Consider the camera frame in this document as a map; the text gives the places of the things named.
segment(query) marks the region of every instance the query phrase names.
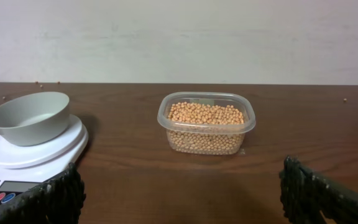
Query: wall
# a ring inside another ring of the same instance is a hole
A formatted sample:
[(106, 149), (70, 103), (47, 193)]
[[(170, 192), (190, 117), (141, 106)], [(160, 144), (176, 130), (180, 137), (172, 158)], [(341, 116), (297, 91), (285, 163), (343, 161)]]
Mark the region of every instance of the wall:
[(358, 85), (356, 0), (0, 0), (0, 82)]

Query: gray bowl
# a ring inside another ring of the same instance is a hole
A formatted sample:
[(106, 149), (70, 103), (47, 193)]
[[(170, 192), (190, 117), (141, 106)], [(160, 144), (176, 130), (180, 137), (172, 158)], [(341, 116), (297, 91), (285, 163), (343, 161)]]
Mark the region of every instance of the gray bowl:
[(0, 135), (17, 146), (53, 139), (68, 126), (70, 99), (64, 93), (22, 96), (0, 106)]

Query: white digital scale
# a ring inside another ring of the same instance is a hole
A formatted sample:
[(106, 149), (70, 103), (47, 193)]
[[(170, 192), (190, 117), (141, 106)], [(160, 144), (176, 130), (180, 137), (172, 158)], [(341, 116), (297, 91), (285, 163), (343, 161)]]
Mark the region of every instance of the white digital scale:
[(85, 126), (72, 114), (66, 130), (42, 144), (16, 146), (0, 136), (0, 204), (65, 170), (87, 142)]

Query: blue button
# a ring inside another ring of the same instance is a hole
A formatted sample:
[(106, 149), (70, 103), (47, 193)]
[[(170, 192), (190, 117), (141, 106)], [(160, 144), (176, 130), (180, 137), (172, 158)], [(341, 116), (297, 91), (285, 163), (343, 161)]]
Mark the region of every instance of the blue button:
[(6, 203), (6, 202), (12, 200), (12, 198), (14, 198), (15, 196), (16, 196), (15, 193), (10, 193), (9, 195), (5, 196), (5, 197), (2, 199), (1, 203)]

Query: brown tabletop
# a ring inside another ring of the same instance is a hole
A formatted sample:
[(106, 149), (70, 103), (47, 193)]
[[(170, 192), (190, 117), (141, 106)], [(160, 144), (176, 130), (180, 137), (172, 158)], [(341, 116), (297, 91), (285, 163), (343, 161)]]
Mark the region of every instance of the brown tabletop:
[[(0, 104), (40, 91), (70, 97), (90, 139), (79, 161), (80, 223), (288, 223), (278, 172), (286, 155), (358, 191), (358, 86), (0, 83)], [(257, 124), (244, 155), (175, 152), (157, 122), (164, 96), (247, 98)]]

